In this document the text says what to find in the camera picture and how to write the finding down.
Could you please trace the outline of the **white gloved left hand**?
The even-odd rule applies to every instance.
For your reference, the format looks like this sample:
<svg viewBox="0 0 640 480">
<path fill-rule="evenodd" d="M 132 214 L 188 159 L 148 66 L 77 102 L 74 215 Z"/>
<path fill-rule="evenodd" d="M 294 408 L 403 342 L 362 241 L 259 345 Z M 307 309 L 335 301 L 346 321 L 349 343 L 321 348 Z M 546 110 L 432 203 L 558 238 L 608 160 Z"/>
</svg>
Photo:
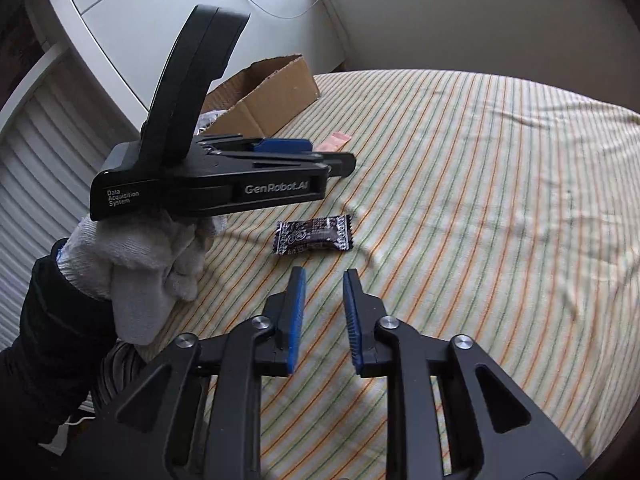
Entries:
<svg viewBox="0 0 640 480">
<path fill-rule="evenodd" d="M 56 264 L 80 292 L 111 301 L 119 339 L 147 346 L 176 304 L 196 299 L 206 254 L 225 229 L 225 216 L 85 217 L 58 252 Z"/>
</svg>

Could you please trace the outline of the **black sleeved left forearm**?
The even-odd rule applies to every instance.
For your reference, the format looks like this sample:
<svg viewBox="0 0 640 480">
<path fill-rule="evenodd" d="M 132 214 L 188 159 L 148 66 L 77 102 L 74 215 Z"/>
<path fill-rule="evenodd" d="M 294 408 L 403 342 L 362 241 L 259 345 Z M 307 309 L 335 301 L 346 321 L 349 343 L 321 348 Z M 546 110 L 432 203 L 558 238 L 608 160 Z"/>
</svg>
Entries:
<svg viewBox="0 0 640 480">
<path fill-rule="evenodd" d="M 32 267 L 20 333 L 1 351 L 1 457 L 19 460 L 49 443 L 87 399 L 116 340 L 113 308 L 64 278 L 56 257 Z"/>
</svg>

